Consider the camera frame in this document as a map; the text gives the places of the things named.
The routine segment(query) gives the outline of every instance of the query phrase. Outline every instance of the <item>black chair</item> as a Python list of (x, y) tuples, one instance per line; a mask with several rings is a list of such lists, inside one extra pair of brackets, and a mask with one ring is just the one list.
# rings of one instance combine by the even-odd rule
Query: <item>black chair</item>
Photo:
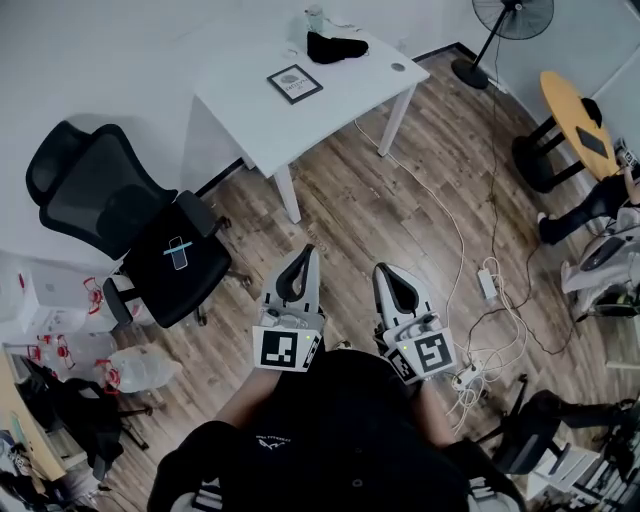
[[(215, 237), (229, 220), (216, 220), (191, 192), (158, 186), (116, 125), (90, 135), (61, 122), (38, 148), (26, 180), (44, 226), (114, 260), (124, 256), (120, 272), (134, 288), (118, 291), (111, 279), (103, 286), (120, 324), (131, 322), (125, 303), (137, 297), (159, 325), (170, 327), (196, 311), (225, 274), (250, 284), (248, 276), (230, 271), (231, 256)], [(189, 242), (184, 267), (164, 254)]]
[(105, 393), (95, 382), (82, 379), (60, 382), (48, 368), (25, 357), (21, 359), (30, 375), (16, 387), (29, 412), (48, 432), (64, 428), (87, 453), (87, 463), (98, 480), (104, 479), (113, 461), (123, 453), (119, 442), (122, 432), (141, 450), (149, 448), (123, 418), (151, 416), (151, 407), (121, 412), (115, 395)]
[(523, 406), (527, 376), (521, 375), (519, 380), (522, 388), (511, 412), (502, 417), (496, 429), (477, 441), (481, 444), (502, 434), (502, 441), (492, 460), (506, 474), (530, 473), (547, 449), (556, 456), (549, 472), (554, 474), (571, 448), (567, 443), (561, 450), (553, 442), (562, 422), (570, 428), (609, 427), (618, 424), (625, 415), (621, 404), (570, 404), (549, 390), (538, 391)]

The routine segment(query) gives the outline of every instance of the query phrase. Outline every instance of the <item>framed card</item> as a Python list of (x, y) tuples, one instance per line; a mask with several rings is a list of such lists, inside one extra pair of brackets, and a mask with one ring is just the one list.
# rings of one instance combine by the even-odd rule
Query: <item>framed card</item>
[(322, 86), (297, 64), (274, 73), (267, 80), (292, 105), (322, 90)]

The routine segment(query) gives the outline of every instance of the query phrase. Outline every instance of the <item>white equipment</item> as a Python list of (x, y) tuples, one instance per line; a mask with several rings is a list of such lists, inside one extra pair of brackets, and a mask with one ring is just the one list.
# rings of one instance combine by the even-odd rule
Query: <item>white equipment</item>
[(320, 261), (313, 245), (292, 251), (265, 280), (253, 355), (259, 368), (306, 372), (322, 341)]
[(451, 331), (431, 307), (425, 284), (406, 270), (379, 263), (373, 271), (381, 323), (374, 340), (407, 385), (455, 368)]
[[(598, 309), (599, 299), (609, 291), (635, 294), (640, 284), (640, 212), (635, 208), (620, 208), (615, 231), (594, 238), (585, 248), (577, 265), (562, 265), (562, 291), (577, 292), (574, 316), (584, 317)], [(600, 314), (633, 316), (633, 307), (606, 307)]]

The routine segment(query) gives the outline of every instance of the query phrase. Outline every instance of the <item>black shirt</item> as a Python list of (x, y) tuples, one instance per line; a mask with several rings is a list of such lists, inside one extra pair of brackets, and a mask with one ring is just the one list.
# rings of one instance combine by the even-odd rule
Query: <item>black shirt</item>
[(339, 350), (283, 373), (249, 429), (192, 432), (160, 463), (148, 510), (466, 511), (477, 477), (521, 505), (474, 443), (438, 450), (423, 438), (386, 361)]

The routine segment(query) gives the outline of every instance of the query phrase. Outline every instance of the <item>fan pole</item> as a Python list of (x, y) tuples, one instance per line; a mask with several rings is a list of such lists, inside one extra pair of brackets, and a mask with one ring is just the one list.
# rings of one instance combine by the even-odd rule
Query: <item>fan pole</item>
[(482, 50), (480, 50), (480, 53), (478, 54), (478, 56), (473, 62), (469, 62), (467, 59), (456, 59), (451, 63), (451, 69), (453, 69), (453, 72), (456, 74), (456, 76), (460, 80), (462, 80), (465, 84), (475, 89), (486, 89), (487, 86), (489, 85), (489, 78), (484, 73), (484, 71), (482, 71), (481, 69), (478, 69), (478, 63), (480, 62), (480, 59), (482, 59), (482, 57), (484, 56), (485, 52), (487, 51), (487, 48), (489, 48), (491, 41), (493, 40), (496, 33), (498, 32), (498, 29), (500, 28), (500, 25), (502, 25), (502, 22), (504, 21), (505, 17), (511, 10), (512, 8), (509, 6), (505, 6), (504, 9), (502, 9), (502, 12), (498, 17), (498, 21), (496, 21), (496, 24), (493, 26), (493, 29), (491, 29), (491, 34), (489, 34), (489, 38), (486, 40), (486, 42), (484, 43), (484, 46), (482, 47)]

